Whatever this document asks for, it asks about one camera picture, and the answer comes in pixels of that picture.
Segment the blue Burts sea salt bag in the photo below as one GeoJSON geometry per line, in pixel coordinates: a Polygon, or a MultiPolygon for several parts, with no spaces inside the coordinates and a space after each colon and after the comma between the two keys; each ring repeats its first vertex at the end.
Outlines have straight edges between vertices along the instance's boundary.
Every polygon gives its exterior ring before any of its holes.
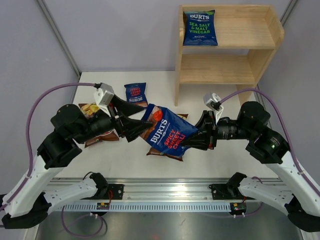
{"type": "Polygon", "coordinates": [[[187,11],[184,46],[218,46],[214,17],[216,11],[187,11]]]}

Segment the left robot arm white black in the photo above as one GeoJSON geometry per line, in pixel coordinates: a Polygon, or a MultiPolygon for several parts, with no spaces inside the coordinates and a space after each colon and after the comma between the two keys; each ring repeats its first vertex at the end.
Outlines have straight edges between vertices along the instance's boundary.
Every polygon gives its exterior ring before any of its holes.
{"type": "Polygon", "coordinates": [[[94,99],[99,110],[90,118],[78,106],[70,104],[62,106],[51,119],[54,131],[38,147],[24,186],[15,186],[17,195],[11,191],[0,197],[5,229],[32,228],[68,203],[85,198],[103,199],[108,194],[109,184],[99,172],[62,189],[44,190],[82,152],[79,144],[111,130],[131,142],[152,127],[151,122],[130,118],[143,111],[141,106],[101,90],[94,94],[94,99]]]}

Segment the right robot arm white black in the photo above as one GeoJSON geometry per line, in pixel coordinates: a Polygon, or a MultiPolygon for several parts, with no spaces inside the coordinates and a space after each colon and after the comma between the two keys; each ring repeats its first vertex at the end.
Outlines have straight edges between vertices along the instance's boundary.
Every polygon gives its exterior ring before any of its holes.
{"type": "Polygon", "coordinates": [[[267,126],[270,114],[256,101],[242,104],[235,120],[216,120],[213,111],[203,111],[198,131],[182,141],[182,146],[199,150],[214,149],[218,140],[247,140],[246,151],[266,165],[288,187],[289,192],[268,186],[253,177],[236,172],[222,190],[232,199],[252,198],[284,213],[299,229],[314,233],[320,230],[319,187],[303,177],[292,157],[289,143],[267,126]]]}

